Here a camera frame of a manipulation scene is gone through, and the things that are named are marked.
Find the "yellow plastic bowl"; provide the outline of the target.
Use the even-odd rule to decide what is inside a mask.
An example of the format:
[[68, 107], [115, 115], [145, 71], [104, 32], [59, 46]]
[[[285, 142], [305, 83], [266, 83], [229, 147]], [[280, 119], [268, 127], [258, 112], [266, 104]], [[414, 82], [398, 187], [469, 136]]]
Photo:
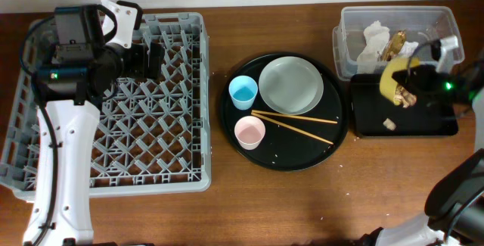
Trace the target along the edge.
[[394, 58], [388, 62], [381, 74], [379, 84], [380, 94], [390, 102], [392, 102], [396, 87], [399, 85], [394, 79], [392, 79], [392, 73], [400, 70], [407, 70], [408, 64], [410, 64], [410, 68], [416, 67], [420, 64], [419, 60], [411, 61], [411, 63], [408, 63], [408, 61], [408, 58]]

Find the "food scraps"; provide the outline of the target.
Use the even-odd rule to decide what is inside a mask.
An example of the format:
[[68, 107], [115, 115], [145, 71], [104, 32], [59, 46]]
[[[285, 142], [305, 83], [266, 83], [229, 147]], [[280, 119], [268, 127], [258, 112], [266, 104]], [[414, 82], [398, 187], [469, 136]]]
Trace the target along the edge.
[[[407, 91], [403, 86], [398, 85], [392, 97], [392, 102], [396, 106], [403, 106], [403, 108], [412, 107], [417, 103], [417, 96], [411, 94]], [[387, 118], [383, 121], [383, 125], [393, 131], [396, 128], [396, 124], [391, 121], [390, 118]]]

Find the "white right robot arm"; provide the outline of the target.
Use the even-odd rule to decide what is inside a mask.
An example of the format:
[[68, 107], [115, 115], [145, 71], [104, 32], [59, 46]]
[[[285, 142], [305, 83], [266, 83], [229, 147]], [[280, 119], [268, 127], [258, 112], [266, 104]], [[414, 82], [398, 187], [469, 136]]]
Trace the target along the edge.
[[[369, 92], [357, 86], [370, 84]], [[481, 245], [483, 243], [483, 59], [478, 58], [456, 75], [423, 65], [415, 56], [390, 61], [380, 75], [362, 74], [350, 85], [357, 130], [363, 123], [375, 127], [391, 107], [406, 109], [403, 120], [413, 127], [441, 114], [424, 107], [466, 104], [476, 115], [474, 153], [440, 180], [430, 192], [424, 212], [392, 229], [379, 228], [363, 235], [359, 245]]]

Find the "pink plastic cup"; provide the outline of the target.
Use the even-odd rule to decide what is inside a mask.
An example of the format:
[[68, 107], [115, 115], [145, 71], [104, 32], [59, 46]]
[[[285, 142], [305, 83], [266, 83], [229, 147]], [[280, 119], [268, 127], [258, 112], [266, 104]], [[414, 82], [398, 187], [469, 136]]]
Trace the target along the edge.
[[264, 123], [254, 116], [246, 116], [239, 119], [234, 126], [234, 135], [245, 150], [256, 149], [265, 137]]

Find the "gold snack wrapper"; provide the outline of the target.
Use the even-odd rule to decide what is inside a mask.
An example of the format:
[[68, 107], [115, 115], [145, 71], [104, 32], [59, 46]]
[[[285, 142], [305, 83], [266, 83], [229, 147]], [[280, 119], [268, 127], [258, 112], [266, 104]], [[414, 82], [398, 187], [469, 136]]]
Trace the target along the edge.
[[386, 47], [383, 50], [383, 53], [379, 57], [379, 60], [391, 61], [402, 50], [402, 47], [405, 44], [405, 42], [406, 42], [406, 32], [404, 30], [399, 30], [388, 41]]

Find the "light blue plastic cup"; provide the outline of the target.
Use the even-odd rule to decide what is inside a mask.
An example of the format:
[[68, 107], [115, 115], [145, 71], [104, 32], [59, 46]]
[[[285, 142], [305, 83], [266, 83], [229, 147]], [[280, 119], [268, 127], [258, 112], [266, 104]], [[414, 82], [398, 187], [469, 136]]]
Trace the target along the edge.
[[236, 76], [229, 83], [229, 95], [234, 106], [241, 111], [252, 107], [258, 93], [256, 81], [250, 76]]

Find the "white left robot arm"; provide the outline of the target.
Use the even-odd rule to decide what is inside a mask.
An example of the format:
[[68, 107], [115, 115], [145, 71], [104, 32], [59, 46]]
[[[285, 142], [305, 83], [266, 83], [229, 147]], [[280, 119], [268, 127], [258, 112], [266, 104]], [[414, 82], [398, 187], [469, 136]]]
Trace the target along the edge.
[[24, 245], [81, 245], [93, 242], [89, 208], [92, 146], [104, 92], [121, 77], [156, 79], [158, 54], [146, 45], [115, 43], [50, 45], [29, 66], [38, 106], [40, 147], [33, 211]]

